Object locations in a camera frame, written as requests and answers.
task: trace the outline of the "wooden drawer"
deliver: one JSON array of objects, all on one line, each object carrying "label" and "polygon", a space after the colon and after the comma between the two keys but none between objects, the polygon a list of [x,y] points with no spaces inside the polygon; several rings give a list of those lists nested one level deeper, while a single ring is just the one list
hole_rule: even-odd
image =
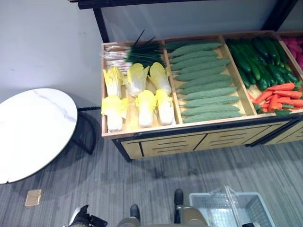
[{"label": "wooden drawer", "polygon": [[286,142],[298,141],[298,140],[303,140],[303,121],[297,123],[290,129],[283,132],[282,134],[268,141],[265,145],[270,145],[275,143],[286,143]]},{"label": "wooden drawer", "polygon": [[185,133],[175,136],[123,141],[121,143],[129,157],[132,159],[184,153],[250,144],[288,122],[289,121],[283,121],[223,130]]}]

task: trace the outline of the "red vegetable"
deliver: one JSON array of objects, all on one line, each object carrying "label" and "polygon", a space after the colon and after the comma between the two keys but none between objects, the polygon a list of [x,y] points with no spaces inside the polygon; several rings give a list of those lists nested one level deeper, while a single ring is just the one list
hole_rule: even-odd
[{"label": "red vegetable", "polygon": [[274,91],[274,94],[299,99],[302,97],[301,91]]},{"label": "red vegetable", "polygon": [[288,104],[289,101],[290,101],[290,97],[278,98],[278,103]]},{"label": "red vegetable", "polygon": [[286,37],[283,37],[282,40],[285,43],[285,45],[288,45],[288,39]]},{"label": "red vegetable", "polygon": [[289,49],[293,49],[296,53],[302,53],[302,48],[298,45],[288,44]]},{"label": "red vegetable", "polygon": [[273,91],[263,91],[263,93],[255,100],[256,104],[259,104],[260,102],[264,101],[266,98],[270,97],[273,94]]},{"label": "red vegetable", "polygon": [[297,37],[297,44],[302,45],[303,44],[303,36]]},{"label": "red vegetable", "polygon": [[296,60],[301,69],[303,69],[303,54],[297,54]]},{"label": "red vegetable", "polygon": [[277,91],[277,90],[291,91],[291,90],[294,89],[294,87],[295,87],[294,83],[286,83],[286,84],[281,84],[281,85],[276,85],[276,86],[269,87],[269,88],[267,88],[267,90],[270,90],[270,91]]},{"label": "red vegetable", "polygon": [[268,110],[272,111],[278,109],[278,95],[275,94],[272,99],[270,100],[270,103],[268,105]]},{"label": "red vegetable", "polygon": [[303,100],[302,99],[291,99],[289,105],[293,105],[294,107],[303,108]]},{"label": "red vegetable", "polygon": [[293,49],[289,49],[290,53],[292,53],[294,58],[297,58],[297,53]]},{"label": "red vegetable", "polygon": [[288,37],[288,45],[289,44],[298,45],[296,37]]}]

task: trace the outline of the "carrot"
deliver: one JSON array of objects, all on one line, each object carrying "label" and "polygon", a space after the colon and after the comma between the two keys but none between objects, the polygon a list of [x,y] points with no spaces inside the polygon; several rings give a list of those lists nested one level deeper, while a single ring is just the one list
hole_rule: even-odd
[{"label": "carrot", "polygon": [[280,84],[267,88],[269,91],[292,91],[295,87],[294,83]]},{"label": "carrot", "polygon": [[287,102],[290,101],[290,97],[281,97],[281,98],[278,98],[278,103],[284,103],[284,104],[287,104]]},{"label": "carrot", "polygon": [[270,97],[273,94],[273,91],[263,91],[263,93],[255,100],[256,104],[259,104],[260,102],[264,101],[266,98]]},{"label": "carrot", "polygon": [[289,101],[290,105],[293,105],[294,107],[303,108],[303,100],[302,99],[291,99]]},{"label": "carrot", "polygon": [[268,105],[268,110],[272,111],[274,109],[277,109],[277,106],[278,106],[278,95],[274,94]]},{"label": "carrot", "polygon": [[274,94],[299,99],[302,97],[301,91],[274,91]]},{"label": "carrot", "polygon": [[262,104],[260,106],[263,107],[263,108],[267,108],[269,106],[269,103],[264,103],[264,104]]},{"label": "carrot", "polygon": [[274,96],[274,95],[271,95],[270,97],[267,97],[266,100],[272,99],[273,96]]}]

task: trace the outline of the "black metal frame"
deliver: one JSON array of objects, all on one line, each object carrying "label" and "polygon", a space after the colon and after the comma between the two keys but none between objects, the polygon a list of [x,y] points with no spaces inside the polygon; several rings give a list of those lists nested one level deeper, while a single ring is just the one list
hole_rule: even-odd
[{"label": "black metal frame", "polygon": [[[100,35],[104,43],[109,43],[109,37],[102,14],[102,8],[186,1],[206,0],[71,0],[71,2],[78,3],[79,9],[93,9],[99,27]],[[278,0],[261,30],[277,31],[289,15],[289,13],[292,11],[297,1],[298,0]]]},{"label": "black metal frame", "polygon": [[154,138],[154,137],[164,137],[164,136],[173,136],[178,134],[184,134],[184,133],[195,133],[195,132],[203,132],[203,131],[212,131],[212,130],[222,130],[222,129],[231,129],[236,127],[244,127],[244,126],[251,126],[251,125],[261,125],[261,124],[267,124],[267,123],[275,123],[275,122],[283,122],[283,121],[289,121],[286,125],[274,130],[267,136],[251,143],[247,144],[245,146],[251,147],[255,146],[260,143],[264,143],[264,139],[267,137],[273,138],[277,136],[278,134],[286,131],[290,127],[292,127],[294,124],[298,123],[300,120],[302,120],[301,114],[290,114],[288,116],[273,116],[273,117],[264,117],[260,119],[248,119],[248,120],[242,120],[237,122],[221,122],[221,123],[215,123],[215,124],[208,124],[208,125],[197,125],[197,126],[187,126],[187,127],[180,127],[180,128],[174,128],[174,129],[163,129],[163,130],[156,130],[156,131],[146,131],[146,132],[140,132],[138,134],[135,134],[133,137],[127,137],[127,138],[119,138],[112,140],[115,146],[118,148],[119,152],[122,154],[122,156],[125,158],[127,162],[131,162],[132,159],[127,154],[126,150],[124,149],[121,142],[123,141],[131,141],[131,140],[140,140],[140,139],[148,139],[148,138]]}]

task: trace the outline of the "person's foot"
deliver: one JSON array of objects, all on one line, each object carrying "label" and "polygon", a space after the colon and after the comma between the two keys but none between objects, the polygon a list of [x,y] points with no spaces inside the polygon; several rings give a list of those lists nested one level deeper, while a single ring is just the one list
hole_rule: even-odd
[{"label": "person's foot", "polygon": [[183,205],[183,192],[181,189],[175,190],[174,203],[175,203],[175,208],[178,205]]},{"label": "person's foot", "polygon": [[135,217],[140,222],[140,219],[141,219],[140,210],[139,210],[139,207],[136,204],[131,206],[131,217]]},{"label": "person's foot", "polygon": [[174,216],[174,223],[180,224],[180,211],[177,209],[178,205],[183,205],[183,192],[181,189],[175,190],[174,196],[174,204],[175,204],[175,216]]}]

